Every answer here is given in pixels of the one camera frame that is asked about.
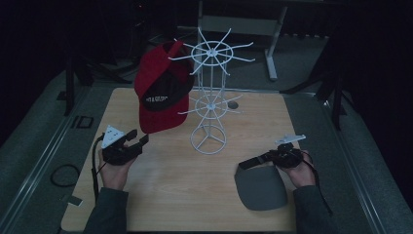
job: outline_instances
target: gray carpet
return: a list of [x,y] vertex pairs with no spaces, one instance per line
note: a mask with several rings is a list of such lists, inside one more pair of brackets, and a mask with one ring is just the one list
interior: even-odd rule
[[[269,81],[259,46],[240,50],[238,55],[256,58],[256,62],[231,63],[227,88],[262,92],[290,88],[308,77],[324,43],[318,38],[281,38],[274,55],[280,77],[277,82]],[[126,79],[133,78],[134,72],[126,74]],[[348,115],[341,116],[343,131],[337,132],[329,120],[328,106],[311,95],[318,85],[300,94],[285,96],[285,101],[296,133],[307,136],[300,145],[314,157],[322,192],[335,212],[342,233],[411,233],[412,213],[362,120],[344,103]],[[59,230],[59,225],[67,206],[65,197],[73,187],[55,186],[50,176],[65,164],[82,169],[107,101],[117,87],[131,85],[119,85],[104,78],[96,79],[92,87],[77,85],[76,108],[67,117],[63,117],[64,101],[56,100],[64,89],[64,74],[46,88],[0,149],[1,227],[4,228],[5,218],[12,217],[5,229],[8,231],[2,229],[2,233],[66,233]],[[92,127],[76,128],[76,116],[93,117]],[[63,133],[54,136],[61,129]],[[43,170],[30,175],[39,162]],[[28,176],[37,176],[39,182],[26,180]],[[75,182],[77,177],[74,170],[65,168],[55,174],[55,179],[67,184]],[[25,181],[33,186],[20,187]],[[26,199],[17,200],[13,206],[14,198],[21,191],[27,191]],[[10,207],[21,211],[7,212]]]

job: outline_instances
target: sleeve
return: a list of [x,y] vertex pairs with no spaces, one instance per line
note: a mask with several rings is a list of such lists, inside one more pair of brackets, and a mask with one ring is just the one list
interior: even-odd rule
[[322,201],[318,187],[300,187],[293,194],[297,234],[340,233]]
[[128,195],[124,191],[102,187],[83,233],[126,234]]

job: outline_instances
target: white wire hat rack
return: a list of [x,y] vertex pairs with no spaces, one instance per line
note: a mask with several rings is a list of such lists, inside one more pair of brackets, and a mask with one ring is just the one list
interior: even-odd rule
[[[182,112],[180,114],[196,112],[201,116],[202,120],[197,128],[191,134],[191,144],[199,152],[203,154],[216,154],[221,151],[226,143],[227,137],[221,118],[227,112],[241,113],[230,109],[228,103],[240,98],[241,96],[230,99],[225,98],[225,83],[230,73],[227,71],[227,64],[232,59],[242,60],[246,62],[255,61],[255,59],[239,58],[234,56],[234,49],[249,47],[253,43],[247,45],[239,45],[231,47],[224,42],[225,38],[230,34],[231,28],[220,41],[207,41],[202,31],[198,28],[202,38],[196,46],[184,44],[192,48],[189,56],[181,58],[170,58],[172,60],[192,59],[194,61],[194,71],[191,75],[198,77],[198,98],[192,98],[195,102],[194,109]],[[214,68],[221,69],[220,87],[213,88],[214,84]],[[204,76],[209,77],[209,86],[205,86]]]

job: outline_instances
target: wooden table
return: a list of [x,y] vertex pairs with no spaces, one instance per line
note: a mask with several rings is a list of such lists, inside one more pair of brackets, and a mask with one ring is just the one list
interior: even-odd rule
[[[198,98],[198,92],[192,91],[190,95]],[[143,153],[131,167],[125,187],[130,192],[128,230],[295,230],[293,185],[283,172],[288,204],[272,211],[248,210],[238,196],[234,181],[238,163],[275,149],[275,140],[285,134],[294,135],[283,97],[226,92],[227,99],[239,95],[243,96],[237,99],[237,110],[243,113],[228,112],[221,118],[227,144],[217,154],[205,155],[192,146],[190,135],[201,122],[196,113],[188,114],[179,127],[150,135]],[[191,100],[190,106],[193,108],[194,101]],[[108,125],[126,133],[137,129],[137,138],[143,136],[133,89],[114,90],[95,138],[100,137]],[[73,192],[83,203],[80,207],[67,207],[61,222],[63,230],[83,230],[94,207],[91,157],[92,148]]]

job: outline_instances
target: red baseball cap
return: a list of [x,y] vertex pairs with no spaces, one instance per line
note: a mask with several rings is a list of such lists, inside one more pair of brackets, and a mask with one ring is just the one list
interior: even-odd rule
[[190,73],[193,63],[181,41],[167,42],[143,55],[134,80],[139,98],[139,125],[146,134],[153,134],[181,125],[188,111],[189,92],[195,78]]

